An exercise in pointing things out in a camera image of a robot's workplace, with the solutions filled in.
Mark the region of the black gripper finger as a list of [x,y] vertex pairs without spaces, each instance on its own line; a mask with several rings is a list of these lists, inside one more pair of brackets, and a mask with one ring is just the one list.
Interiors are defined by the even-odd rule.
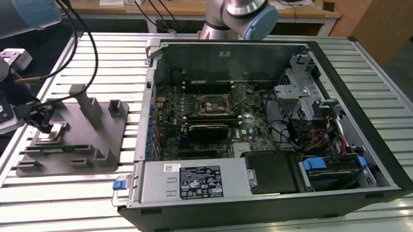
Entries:
[[24,122],[38,128],[42,133],[50,134],[54,125],[50,123],[54,112],[55,105],[46,105],[39,107],[36,103],[30,104],[30,115],[24,118]]

